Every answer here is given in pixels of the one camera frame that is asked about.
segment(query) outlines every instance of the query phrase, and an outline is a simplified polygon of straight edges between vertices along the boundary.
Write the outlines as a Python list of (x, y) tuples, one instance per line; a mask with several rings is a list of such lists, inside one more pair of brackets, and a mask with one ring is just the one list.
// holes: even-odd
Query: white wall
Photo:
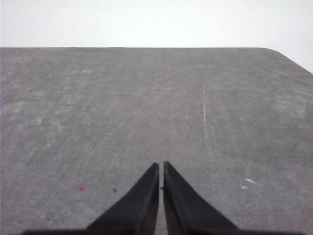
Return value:
[(313, 72), (313, 0), (2, 0), (2, 47), (267, 47)]

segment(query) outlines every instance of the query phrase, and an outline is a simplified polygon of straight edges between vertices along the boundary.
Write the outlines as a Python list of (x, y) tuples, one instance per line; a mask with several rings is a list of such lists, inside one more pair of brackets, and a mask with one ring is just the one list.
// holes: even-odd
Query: scratch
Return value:
[[(128, 135), (127, 138), (125, 139), (124, 143), (129, 139), (129, 137), (130, 137), (131, 135), (132, 135), (132, 132), (129, 133), (129, 135)], [(121, 147), (119, 148), (119, 150), (118, 150), (117, 153), (115, 154), (114, 158), (112, 159), (111, 164), (109, 165), (109, 167), (108, 167), (108, 169), (107, 169), (107, 173), (106, 173), (106, 175), (105, 175), (105, 177), (104, 177), (105, 180), (107, 179), (108, 174), (109, 174), (111, 168), (114, 166), (115, 161), (116, 161), (116, 159), (118, 158), (119, 153), (120, 153), (121, 150), (122, 150), (122, 147), (123, 147), (123, 144), (121, 145)]]
[(246, 179), (246, 181), (248, 181), (249, 183), (252, 183), (252, 184), (255, 184), (255, 185), (258, 185), (257, 182), (253, 181), (252, 179)]
[(90, 207), (85, 207), (85, 209), (87, 209), (88, 211), (92, 212), (94, 215), (98, 215), (93, 209), (91, 209)]
[[(213, 156), (213, 152), (212, 152), (212, 148), (209, 148), (208, 146), (208, 131), (207, 131), (207, 128), (206, 128), (206, 119), (205, 119), (205, 116), (206, 116), (206, 96), (207, 96), (207, 93), (205, 92), (205, 89), (206, 89), (206, 86), (207, 86), (207, 81), (208, 81), (208, 78), (206, 79), (205, 83), (204, 83), (204, 86), (203, 86), (203, 92), (202, 92), (202, 98), (203, 98), (203, 128), (204, 128), (204, 138), (205, 138), (205, 146), (206, 146), (206, 149), (207, 149), (207, 154), (208, 154), (208, 161), (209, 161), (209, 165), (210, 165), (210, 168), (212, 168), (212, 161), (211, 161), (211, 158), (210, 158), (210, 154)], [(211, 118), (211, 115), (210, 115), (210, 112), (207, 112), (208, 114), (208, 122), (209, 122), (209, 126), (211, 126), (210, 124), (210, 120), (212, 119)], [(211, 128), (211, 132), (212, 132), (212, 138), (214, 139), (215, 143), (216, 143), (216, 137), (214, 136), (214, 131), (212, 130)], [(220, 197), (223, 201), (225, 201), (224, 199), (224, 196), (222, 194), (222, 188), (220, 186), (220, 184), (218, 184), (218, 182), (216, 181), (216, 178), (213, 177), (214, 181), (215, 181), (215, 185), (217, 185), (219, 187), (219, 192), (220, 192)]]

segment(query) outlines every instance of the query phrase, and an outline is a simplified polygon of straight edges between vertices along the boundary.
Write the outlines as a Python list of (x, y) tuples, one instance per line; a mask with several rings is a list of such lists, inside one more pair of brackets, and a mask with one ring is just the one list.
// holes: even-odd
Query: worn surface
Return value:
[(84, 228), (165, 160), (240, 228), (313, 234), (313, 75), (261, 48), (1, 49), (2, 234)]

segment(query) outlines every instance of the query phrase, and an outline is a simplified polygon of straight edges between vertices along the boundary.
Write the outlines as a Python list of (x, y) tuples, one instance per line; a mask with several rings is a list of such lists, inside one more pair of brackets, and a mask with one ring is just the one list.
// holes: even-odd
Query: gray table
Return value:
[(313, 234), (313, 75), (262, 48), (1, 49), (4, 235), (84, 228), (165, 160), (237, 226)]

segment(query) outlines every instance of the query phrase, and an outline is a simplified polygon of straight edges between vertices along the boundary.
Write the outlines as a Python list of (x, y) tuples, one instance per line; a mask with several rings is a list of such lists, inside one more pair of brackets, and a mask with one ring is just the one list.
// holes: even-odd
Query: white scratch mark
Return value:
[(249, 183), (252, 183), (252, 184), (255, 184), (255, 185), (258, 185), (257, 182), (253, 181), (252, 179), (246, 179), (246, 181), (248, 181)]

